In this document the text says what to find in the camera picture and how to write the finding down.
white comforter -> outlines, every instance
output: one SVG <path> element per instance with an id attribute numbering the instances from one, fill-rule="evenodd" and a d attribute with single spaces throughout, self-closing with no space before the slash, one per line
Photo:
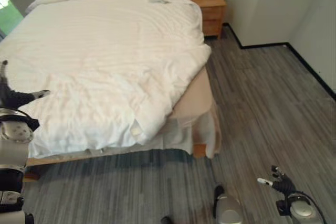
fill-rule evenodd
<path id="1" fill-rule="evenodd" d="M 36 0 L 0 44 L 22 107 L 40 120 L 30 157 L 145 144 L 206 63 L 189 0 Z"/>

laminate flooring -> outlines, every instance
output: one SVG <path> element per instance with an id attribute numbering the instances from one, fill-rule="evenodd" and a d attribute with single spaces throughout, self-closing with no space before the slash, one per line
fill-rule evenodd
<path id="1" fill-rule="evenodd" d="M 223 147 L 214 159 L 149 151 L 50 165 L 27 183 L 24 210 L 37 224 L 215 223 L 213 190 L 223 184 L 245 223 L 291 223 L 281 194 L 257 183 L 279 165 L 336 223 L 335 102 L 283 46 L 240 50 L 224 27 L 207 64 Z"/>

bed frame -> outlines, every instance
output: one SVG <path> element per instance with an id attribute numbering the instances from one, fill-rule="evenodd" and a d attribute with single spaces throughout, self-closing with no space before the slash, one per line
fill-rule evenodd
<path id="1" fill-rule="evenodd" d="M 194 157 L 205 157 L 205 144 L 196 144 L 194 145 L 193 155 Z M 56 164 L 56 163 L 63 163 L 68 161 L 75 161 L 80 159 L 88 159 L 93 157 L 100 157 L 101 155 L 91 155 L 91 156 L 79 156 L 75 158 L 64 158 L 64 159 L 52 159 L 52 158 L 29 158 L 27 161 L 27 167 L 30 166 L 36 166 L 36 165 L 46 165 L 46 164 Z M 36 181 L 39 179 L 39 176 L 37 174 L 34 174 L 32 172 L 27 172 L 25 174 L 25 181 Z"/>

baseboard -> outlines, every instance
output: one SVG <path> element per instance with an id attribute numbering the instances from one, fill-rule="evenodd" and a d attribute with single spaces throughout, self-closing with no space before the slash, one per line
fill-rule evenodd
<path id="1" fill-rule="evenodd" d="M 287 46 L 287 48 L 294 54 L 294 56 L 301 62 L 301 64 L 315 77 L 315 79 L 320 83 L 320 85 L 326 90 L 326 92 L 336 101 L 336 93 L 328 86 L 328 84 L 319 76 L 318 73 L 305 61 L 305 59 L 294 49 L 294 47 L 289 42 L 279 42 L 279 43 L 269 43 L 269 44 L 260 44 L 260 45 L 251 45 L 251 46 L 243 46 L 233 31 L 231 25 L 229 23 L 223 23 L 224 26 L 227 26 L 239 45 L 240 49 L 249 49 L 249 48 L 259 48 L 259 47 L 273 47 L 273 46 Z"/>
<path id="2" fill-rule="evenodd" d="M 295 57 L 301 62 L 302 65 L 315 77 L 320 85 L 326 90 L 326 92 L 336 101 L 336 93 L 328 86 L 328 84 L 319 76 L 318 73 L 306 62 L 306 60 L 294 49 L 294 47 L 287 42 L 286 46 L 295 55 Z"/>

wooden nightstand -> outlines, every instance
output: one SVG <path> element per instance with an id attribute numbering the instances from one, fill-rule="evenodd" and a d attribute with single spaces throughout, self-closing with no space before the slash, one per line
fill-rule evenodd
<path id="1" fill-rule="evenodd" d="M 203 14 L 204 36 L 217 36 L 221 38 L 225 0 L 191 0 L 200 6 Z"/>

